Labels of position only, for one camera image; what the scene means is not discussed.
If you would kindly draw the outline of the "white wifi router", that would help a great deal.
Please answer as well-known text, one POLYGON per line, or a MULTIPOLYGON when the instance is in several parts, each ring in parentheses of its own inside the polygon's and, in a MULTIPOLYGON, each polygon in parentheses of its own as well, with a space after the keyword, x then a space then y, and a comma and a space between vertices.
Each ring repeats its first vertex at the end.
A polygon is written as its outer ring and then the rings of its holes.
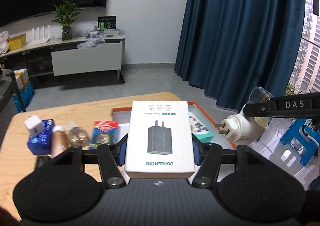
POLYGON ((28 44, 29 46, 47 43, 50 40, 50 25, 32 28, 31 33, 32 40, 28 44))

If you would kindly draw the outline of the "red blue playing card box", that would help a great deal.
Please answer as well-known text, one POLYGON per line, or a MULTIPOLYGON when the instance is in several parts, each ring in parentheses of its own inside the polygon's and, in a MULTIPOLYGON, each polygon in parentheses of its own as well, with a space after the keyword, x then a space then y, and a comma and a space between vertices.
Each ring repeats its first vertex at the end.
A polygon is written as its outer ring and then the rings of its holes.
POLYGON ((116 144, 118 141, 117 121, 95 121, 89 148, 96 149, 101 144, 116 144))

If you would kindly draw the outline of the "teal white small carton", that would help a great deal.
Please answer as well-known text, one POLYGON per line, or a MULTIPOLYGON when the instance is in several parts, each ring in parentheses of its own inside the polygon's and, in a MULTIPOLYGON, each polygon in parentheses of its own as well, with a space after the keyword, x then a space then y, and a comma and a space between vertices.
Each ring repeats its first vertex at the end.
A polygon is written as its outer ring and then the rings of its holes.
POLYGON ((189 112, 189 121, 191 132, 201 143, 207 143, 213 139, 213 134, 210 130, 191 111, 189 112))

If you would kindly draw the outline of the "white plastic bag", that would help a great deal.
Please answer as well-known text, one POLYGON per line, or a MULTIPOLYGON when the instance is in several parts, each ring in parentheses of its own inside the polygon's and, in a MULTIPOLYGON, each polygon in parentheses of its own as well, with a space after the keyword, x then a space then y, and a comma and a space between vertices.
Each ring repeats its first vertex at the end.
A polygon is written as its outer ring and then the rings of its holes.
POLYGON ((0 32, 0 55, 5 54, 9 50, 9 33, 7 31, 0 32))

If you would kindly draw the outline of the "clear glass perfume bottle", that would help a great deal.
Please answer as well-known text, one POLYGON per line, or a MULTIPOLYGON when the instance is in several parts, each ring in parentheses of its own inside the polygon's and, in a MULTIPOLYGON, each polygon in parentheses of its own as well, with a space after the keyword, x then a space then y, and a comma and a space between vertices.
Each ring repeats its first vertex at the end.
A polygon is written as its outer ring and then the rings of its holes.
POLYGON ((86 149, 89 145, 89 136, 85 129, 78 126, 74 121, 69 121, 68 141, 70 146, 80 145, 83 149, 86 149))

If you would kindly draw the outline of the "white UGREEN charger box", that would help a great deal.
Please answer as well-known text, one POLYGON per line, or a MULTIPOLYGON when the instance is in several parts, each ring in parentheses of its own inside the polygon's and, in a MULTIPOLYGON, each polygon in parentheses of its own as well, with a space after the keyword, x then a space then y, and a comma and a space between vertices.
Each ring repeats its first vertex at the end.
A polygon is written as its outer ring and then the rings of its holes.
POLYGON ((195 172, 186 101, 133 101, 124 169, 130 178, 189 178, 195 172))

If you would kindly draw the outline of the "blue tissue pack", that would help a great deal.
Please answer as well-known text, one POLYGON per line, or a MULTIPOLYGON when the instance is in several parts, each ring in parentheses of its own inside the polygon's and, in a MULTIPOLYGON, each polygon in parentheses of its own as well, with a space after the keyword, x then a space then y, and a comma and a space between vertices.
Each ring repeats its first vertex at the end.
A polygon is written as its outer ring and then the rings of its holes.
POLYGON ((52 151, 53 119, 42 121, 45 130, 35 137, 29 136, 27 147, 33 155, 50 155, 52 151))

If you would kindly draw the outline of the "rose gold cosmetic tube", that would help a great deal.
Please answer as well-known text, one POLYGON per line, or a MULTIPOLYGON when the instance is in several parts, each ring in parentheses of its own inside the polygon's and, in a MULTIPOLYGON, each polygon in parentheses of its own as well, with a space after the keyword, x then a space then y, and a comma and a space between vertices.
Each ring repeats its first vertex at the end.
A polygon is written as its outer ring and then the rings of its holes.
POLYGON ((51 157, 54 158, 68 148, 68 136, 62 126, 55 126, 52 130, 51 157))

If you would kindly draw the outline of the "yellow cardboard box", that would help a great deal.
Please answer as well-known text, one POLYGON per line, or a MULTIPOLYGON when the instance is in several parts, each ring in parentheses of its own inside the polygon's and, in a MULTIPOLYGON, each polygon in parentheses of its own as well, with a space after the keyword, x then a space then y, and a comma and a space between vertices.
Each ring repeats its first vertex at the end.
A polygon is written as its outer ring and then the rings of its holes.
POLYGON ((27 45, 27 37, 26 34, 20 34, 18 36, 9 38, 9 50, 17 50, 27 45))

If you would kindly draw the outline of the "orange rimmed storage box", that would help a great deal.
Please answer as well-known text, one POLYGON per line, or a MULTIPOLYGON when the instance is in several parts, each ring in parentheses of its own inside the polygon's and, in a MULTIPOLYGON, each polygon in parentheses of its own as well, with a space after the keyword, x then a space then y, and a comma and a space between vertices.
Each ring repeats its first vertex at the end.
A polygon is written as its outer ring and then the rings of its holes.
MULTIPOLYGON (((131 109, 131 107, 112 109, 112 118, 118 122, 117 142, 129 132, 131 109)), ((199 104, 189 101, 188 109, 191 132, 201 143, 216 143, 224 149, 236 149, 236 144, 230 143, 219 134, 219 129, 215 127, 216 122, 199 104)))

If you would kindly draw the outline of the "white cube power adapter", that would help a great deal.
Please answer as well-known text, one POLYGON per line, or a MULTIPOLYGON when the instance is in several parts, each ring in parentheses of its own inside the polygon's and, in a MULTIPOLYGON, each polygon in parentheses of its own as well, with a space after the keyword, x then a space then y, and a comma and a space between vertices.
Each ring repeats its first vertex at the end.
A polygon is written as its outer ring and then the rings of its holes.
POLYGON ((45 131, 43 121, 37 115, 29 116, 25 120, 24 125, 31 137, 36 137, 45 131))

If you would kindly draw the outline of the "blue plastic stool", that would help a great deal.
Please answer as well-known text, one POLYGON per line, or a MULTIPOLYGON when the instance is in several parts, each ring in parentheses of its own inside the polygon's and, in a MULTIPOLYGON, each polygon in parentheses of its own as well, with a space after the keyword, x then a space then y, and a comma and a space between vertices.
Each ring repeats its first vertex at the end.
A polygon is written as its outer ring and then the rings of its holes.
POLYGON ((318 150, 319 131, 313 131, 307 119, 299 118, 290 125, 280 139, 283 145, 291 144, 293 141, 298 142, 297 146, 303 148, 300 164, 306 166, 318 150))

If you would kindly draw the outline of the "dark blue curtain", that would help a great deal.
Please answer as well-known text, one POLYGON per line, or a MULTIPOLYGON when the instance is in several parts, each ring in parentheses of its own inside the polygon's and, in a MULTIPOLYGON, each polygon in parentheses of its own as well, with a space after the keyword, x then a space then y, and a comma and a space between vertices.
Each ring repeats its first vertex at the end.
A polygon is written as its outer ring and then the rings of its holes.
POLYGON ((305 0, 187 0, 174 71, 218 106, 240 110, 260 86, 282 96, 305 0))

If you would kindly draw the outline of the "white plug-in mosquito repeller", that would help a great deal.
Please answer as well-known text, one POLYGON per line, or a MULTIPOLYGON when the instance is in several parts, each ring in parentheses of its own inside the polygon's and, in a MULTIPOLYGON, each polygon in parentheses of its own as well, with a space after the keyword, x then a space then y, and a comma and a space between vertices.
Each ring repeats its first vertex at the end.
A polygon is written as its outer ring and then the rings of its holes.
MULTIPOLYGON (((266 103, 273 95, 264 88, 256 86, 247 101, 247 104, 266 103)), ((268 128, 271 118, 247 117, 244 107, 236 115, 230 115, 223 119, 215 127, 227 141, 236 145, 249 145, 259 139, 268 128)))

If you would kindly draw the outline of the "black green product box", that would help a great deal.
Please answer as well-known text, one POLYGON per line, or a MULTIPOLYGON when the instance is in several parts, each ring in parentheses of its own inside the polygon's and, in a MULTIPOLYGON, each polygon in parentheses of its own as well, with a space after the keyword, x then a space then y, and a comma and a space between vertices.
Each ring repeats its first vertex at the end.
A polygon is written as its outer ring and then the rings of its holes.
POLYGON ((97 28, 98 28, 98 31, 104 31, 105 29, 116 30, 117 17, 116 16, 99 16, 97 28))

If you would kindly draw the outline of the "white tv console cabinet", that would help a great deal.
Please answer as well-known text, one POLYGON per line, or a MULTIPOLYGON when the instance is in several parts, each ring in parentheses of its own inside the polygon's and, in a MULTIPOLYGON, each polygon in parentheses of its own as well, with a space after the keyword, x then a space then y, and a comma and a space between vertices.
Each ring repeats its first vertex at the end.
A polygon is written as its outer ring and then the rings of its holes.
POLYGON ((26 45, 1 55, 1 63, 7 69, 26 68, 29 77, 45 75, 65 76, 78 73, 114 71, 117 83, 124 83, 121 74, 125 52, 125 36, 107 36, 96 39, 97 45, 81 48, 87 42, 85 37, 72 40, 49 40, 38 45, 26 45))

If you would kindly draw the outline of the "blue plastic bag on floor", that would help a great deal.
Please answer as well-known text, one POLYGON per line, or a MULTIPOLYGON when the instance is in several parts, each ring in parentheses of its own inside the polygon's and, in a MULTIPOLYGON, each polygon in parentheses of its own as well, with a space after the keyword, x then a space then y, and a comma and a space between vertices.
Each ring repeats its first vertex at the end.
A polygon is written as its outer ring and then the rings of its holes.
MULTIPOLYGON (((34 88, 33 88, 33 84, 32 84, 31 81, 29 81, 29 83, 25 86, 25 88, 20 90, 20 96, 21 96, 21 99, 22 99, 23 106, 25 108, 27 108, 29 106, 29 104, 31 103, 31 100, 33 99, 34 95, 35 95, 35 91, 34 91, 34 88)), ((18 97, 17 97, 16 93, 14 93, 12 95, 12 99, 13 99, 13 101, 15 103, 17 111, 18 112, 22 112, 22 107, 20 105, 20 102, 18 100, 18 97)))

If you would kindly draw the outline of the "potted green bamboo plant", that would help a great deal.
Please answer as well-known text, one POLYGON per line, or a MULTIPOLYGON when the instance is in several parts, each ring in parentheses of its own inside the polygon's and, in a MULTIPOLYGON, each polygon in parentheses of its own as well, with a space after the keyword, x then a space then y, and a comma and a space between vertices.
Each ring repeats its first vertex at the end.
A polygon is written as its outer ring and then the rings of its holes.
POLYGON ((86 1, 75 2, 74 0, 62 0, 60 6, 55 5, 53 22, 61 25, 61 39, 63 41, 71 40, 73 38, 72 24, 78 19, 78 15, 80 14, 79 5, 84 2, 86 1))

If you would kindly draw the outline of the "black glass side table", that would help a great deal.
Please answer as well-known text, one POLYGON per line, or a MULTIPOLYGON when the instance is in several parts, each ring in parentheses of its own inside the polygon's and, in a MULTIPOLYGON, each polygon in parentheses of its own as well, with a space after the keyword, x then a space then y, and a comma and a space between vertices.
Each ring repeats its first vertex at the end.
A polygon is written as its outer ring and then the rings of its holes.
POLYGON ((26 112, 20 90, 17 86, 15 73, 9 69, 1 69, 1 142, 12 118, 18 113, 12 99, 14 93, 16 93, 18 97, 22 111, 26 112))

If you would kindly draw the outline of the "cardboard parcel on floor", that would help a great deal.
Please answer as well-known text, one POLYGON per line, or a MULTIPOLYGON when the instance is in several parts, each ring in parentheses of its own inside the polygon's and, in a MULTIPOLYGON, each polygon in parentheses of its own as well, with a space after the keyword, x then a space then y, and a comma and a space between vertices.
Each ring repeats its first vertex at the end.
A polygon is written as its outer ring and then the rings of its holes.
POLYGON ((26 68, 14 70, 17 86, 23 90, 29 83, 29 75, 26 68))

